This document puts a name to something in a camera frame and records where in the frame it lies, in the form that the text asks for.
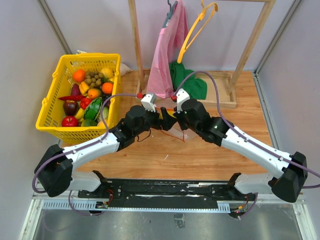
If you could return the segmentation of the yellow apple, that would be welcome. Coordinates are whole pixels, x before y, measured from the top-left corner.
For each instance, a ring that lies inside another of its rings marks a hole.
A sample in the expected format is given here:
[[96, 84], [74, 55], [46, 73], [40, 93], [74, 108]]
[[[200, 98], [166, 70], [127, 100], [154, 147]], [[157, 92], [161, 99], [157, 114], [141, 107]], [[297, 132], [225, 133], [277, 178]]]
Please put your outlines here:
[[[174, 116], [174, 111], [172, 109], [167, 109], [166, 110], [167, 114], [170, 115], [172, 118], [176, 118]], [[159, 118], [163, 120], [163, 115], [162, 115], [162, 112], [160, 111], [159, 112]]]

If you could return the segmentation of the clear zip top bag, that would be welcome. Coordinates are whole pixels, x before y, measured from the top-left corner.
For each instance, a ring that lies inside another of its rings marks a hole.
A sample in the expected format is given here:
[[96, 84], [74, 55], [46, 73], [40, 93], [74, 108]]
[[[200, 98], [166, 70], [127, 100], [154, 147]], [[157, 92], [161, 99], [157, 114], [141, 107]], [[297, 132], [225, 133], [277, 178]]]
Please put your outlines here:
[[[160, 107], [165, 107], [166, 109], [170, 109], [174, 111], [175, 106], [176, 106], [176, 103], [173, 102], [170, 98], [160, 100], [156, 103], [156, 109], [158, 110], [159, 113], [160, 113]], [[197, 137], [197, 135], [190, 129], [181, 130], [177, 122], [174, 124], [174, 126], [170, 130], [168, 131], [161, 130], [161, 132], [172, 138], [180, 139], [183, 142], [190, 141], [191, 139]]]

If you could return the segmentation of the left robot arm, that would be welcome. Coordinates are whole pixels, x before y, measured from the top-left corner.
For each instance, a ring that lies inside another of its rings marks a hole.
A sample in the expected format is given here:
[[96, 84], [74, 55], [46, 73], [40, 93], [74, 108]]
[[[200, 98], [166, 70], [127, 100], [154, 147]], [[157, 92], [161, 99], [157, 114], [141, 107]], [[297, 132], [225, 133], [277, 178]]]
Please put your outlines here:
[[127, 148], [141, 133], [150, 129], [168, 131], [176, 122], [177, 119], [169, 115], [165, 107], [161, 107], [160, 112], [152, 112], [135, 105], [102, 136], [71, 147], [51, 145], [35, 168], [34, 177], [41, 183], [43, 193], [57, 197], [76, 181], [78, 167]]

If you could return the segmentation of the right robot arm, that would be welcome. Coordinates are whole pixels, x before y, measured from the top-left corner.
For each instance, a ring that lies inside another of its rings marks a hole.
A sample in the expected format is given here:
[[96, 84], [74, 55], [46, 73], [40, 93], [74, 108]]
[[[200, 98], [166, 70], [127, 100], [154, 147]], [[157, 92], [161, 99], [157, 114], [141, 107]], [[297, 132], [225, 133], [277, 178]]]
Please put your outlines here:
[[307, 159], [300, 152], [290, 154], [249, 136], [222, 117], [211, 117], [204, 105], [189, 97], [177, 97], [175, 116], [180, 127], [190, 129], [205, 142], [232, 150], [267, 170], [264, 174], [235, 173], [229, 179], [227, 196], [273, 193], [283, 201], [296, 202], [308, 177]]

